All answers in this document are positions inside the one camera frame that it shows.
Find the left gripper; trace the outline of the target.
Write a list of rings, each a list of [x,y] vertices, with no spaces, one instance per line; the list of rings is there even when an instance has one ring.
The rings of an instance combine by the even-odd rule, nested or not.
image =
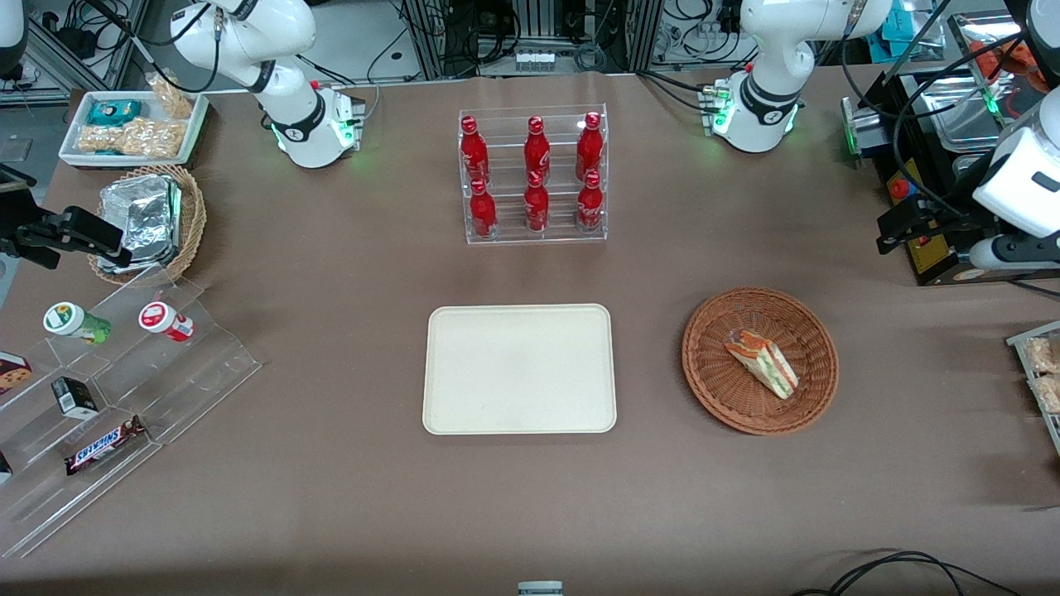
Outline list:
[[[978,233],[957,233],[976,228],[969,214],[948,209],[924,196],[909,196],[879,216],[878,255],[906,248],[911,255],[968,252]],[[973,267],[988,271],[1038,271],[1059,268],[1059,234],[1036,238],[1026,233],[1000,234],[980,240],[969,250]]]

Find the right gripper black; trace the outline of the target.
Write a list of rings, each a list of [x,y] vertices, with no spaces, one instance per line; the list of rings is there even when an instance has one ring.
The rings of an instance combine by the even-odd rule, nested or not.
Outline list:
[[[124,231],[83,208],[65,208],[58,220],[39,207],[31,193],[36,180],[12,166],[1,166],[1,249],[45,269],[56,269],[60,255],[82,252],[105,257],[114,267],[128,267],[132,253],[123,245]]]

